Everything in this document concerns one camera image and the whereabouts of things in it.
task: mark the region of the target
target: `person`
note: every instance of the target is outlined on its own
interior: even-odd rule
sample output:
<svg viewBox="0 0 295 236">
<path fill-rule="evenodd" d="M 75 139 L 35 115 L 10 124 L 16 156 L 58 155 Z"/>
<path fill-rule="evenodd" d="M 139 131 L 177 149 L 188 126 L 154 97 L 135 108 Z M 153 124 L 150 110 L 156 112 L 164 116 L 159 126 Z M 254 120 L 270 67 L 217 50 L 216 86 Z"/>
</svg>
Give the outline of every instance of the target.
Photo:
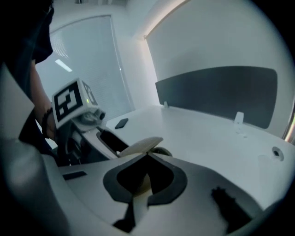
<svg viewBox="0 0 295 236">
<path fill-rule="evenodd" d="M 45 140 L 45 137 L 55 140 L 51 102 L 45 94 L 35 65 L 46 60 L 53 52 L 49 37 L 49 25 L 54 14 L 53 0 L 21 1 L 18 4 L 17 7 L 13 4 L 4 7 L 13 14 L 6 19 L 10 24 L 4 26 L 6 37 L 2 39 L 1 60 L 35 105 L 19 139 L 35 146 L 42 154 L 52 154 Z M 36 120 L 42 126 L 42 132 Z"/>
</svg>

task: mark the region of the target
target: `desk surface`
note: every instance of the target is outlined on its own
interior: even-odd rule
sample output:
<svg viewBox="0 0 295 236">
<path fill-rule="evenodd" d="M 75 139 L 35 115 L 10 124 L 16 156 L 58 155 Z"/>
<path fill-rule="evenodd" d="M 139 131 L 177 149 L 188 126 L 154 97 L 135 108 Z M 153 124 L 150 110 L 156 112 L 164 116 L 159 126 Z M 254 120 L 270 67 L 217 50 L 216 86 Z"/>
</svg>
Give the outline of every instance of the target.
<svg viewBox="0 0 295 236">
<path fill-rule="evenodd" d="M 124 128 L 116 124 L 129 118 Z M 265 209 L 283 198 L 294 177 L 295 146 L 242 124 L 238 134 L 233 121 L 175 107 L 151 106 L 107 122 L 129 145 L 151 136 L 161 136 L 159 146 L 173 157 L 206 166 L 223 175 L 254 197 Z M 278 147 L 284 160 L 275 158 Z"/>
</svg>

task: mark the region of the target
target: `wrist bracelet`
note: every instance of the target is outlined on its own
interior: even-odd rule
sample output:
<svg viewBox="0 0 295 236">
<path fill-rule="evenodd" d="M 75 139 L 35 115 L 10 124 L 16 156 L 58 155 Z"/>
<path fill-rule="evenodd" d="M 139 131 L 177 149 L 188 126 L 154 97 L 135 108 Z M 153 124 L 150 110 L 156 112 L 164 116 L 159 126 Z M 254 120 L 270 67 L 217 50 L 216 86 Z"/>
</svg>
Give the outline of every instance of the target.
<svg viewBox="0 0 295 236">
<path fill-rule="evenodd" d="M 44 114 L 43 118 L 42 118 L 42 134 L 43 134 L 43 137 L 44 138 L 49 138 L 48 135 L 47 135 L 47 119 L 48 119 L 48 116 L 50 115 L 50 113 L 53 112 L 53 109 L 52 107 L 50 109 L 47 110 L 47 112 Z"/>
</svg>

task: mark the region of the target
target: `black phone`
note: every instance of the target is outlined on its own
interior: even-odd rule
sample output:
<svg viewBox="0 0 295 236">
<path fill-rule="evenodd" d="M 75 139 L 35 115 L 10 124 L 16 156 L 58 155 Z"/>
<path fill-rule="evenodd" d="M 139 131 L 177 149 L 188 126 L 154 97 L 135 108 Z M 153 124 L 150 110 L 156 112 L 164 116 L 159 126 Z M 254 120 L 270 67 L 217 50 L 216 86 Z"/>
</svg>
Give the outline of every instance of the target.
<svg viewBox="0 0 295 236">
<path fill-rule="evenodd" d="M 127 121 L 128 118 L 120 120 L 119 123 L 116 125 L 115 129 L 123 128 L 126 125 Z"/>
</svg>

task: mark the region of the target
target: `window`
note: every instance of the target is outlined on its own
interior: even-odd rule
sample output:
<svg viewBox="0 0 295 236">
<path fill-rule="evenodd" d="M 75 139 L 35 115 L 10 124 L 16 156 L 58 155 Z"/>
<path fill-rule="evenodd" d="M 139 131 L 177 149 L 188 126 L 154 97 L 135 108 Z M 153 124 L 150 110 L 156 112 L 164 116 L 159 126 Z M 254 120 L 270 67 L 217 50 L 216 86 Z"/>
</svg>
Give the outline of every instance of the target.
<svg viewBox="0 0 295 236">
<path fill-rule="evenodd" d="M 75 78 L 85 81 L 105 120 L 130 112 L 112 34 L 111 17 L 95 17 L 67 25 L 50 35 L 53 54 L 36 68 L 51 99 L 61 86 Z"/>
</svg>

